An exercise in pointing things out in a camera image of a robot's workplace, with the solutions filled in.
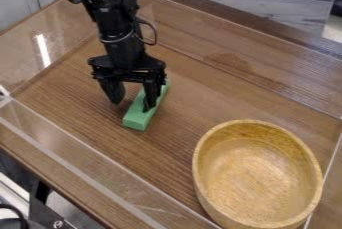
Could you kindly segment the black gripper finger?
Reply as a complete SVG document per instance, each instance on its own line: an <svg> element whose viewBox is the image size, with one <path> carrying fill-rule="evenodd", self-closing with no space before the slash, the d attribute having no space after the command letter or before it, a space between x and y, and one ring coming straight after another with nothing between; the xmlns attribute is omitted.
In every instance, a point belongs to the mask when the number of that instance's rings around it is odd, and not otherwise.
<svg viewBox="0 0 342 229"><path fill-rule="evenodd" d="M155 80L147 80L143 84L144 99L143 99L143 111L148 112L156 106L156 100L160 96L160 84Z"/></svg>
<svg viewBox="0 0 342 229"><path fill-rule="evenodd" d="M125 95L124 84L115 79L101 79L99 83L109 101L119 105Z"/></svg>

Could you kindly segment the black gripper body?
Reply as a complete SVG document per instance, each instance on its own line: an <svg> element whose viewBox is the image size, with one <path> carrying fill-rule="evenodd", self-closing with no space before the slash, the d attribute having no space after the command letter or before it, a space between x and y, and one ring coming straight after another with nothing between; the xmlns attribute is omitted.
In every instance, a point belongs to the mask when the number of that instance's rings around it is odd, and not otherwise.
<svg viewBox="0 0 342 229"><path fill-rule="evenodd" d="M147 43L139 34L100 35L99 40L107 53L88 59L92 77L99 82L165 84L165 63L147 53Z"/></svg>

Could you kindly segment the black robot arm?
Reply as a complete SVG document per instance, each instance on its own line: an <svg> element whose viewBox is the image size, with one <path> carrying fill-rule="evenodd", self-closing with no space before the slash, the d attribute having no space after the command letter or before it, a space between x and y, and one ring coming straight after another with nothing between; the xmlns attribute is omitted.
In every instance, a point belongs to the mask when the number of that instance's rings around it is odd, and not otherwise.
<svg viewBox="0 0 342 229"><path fill-rule="evenodd" d="M165 84L165 63L148 55L137 17L137 0L68 0L84 6L97 26L99 40L105 54L88 59L92 77L115 104L120 103L127 82L139 83L144 89L143 110L156 106Z"/></svg>

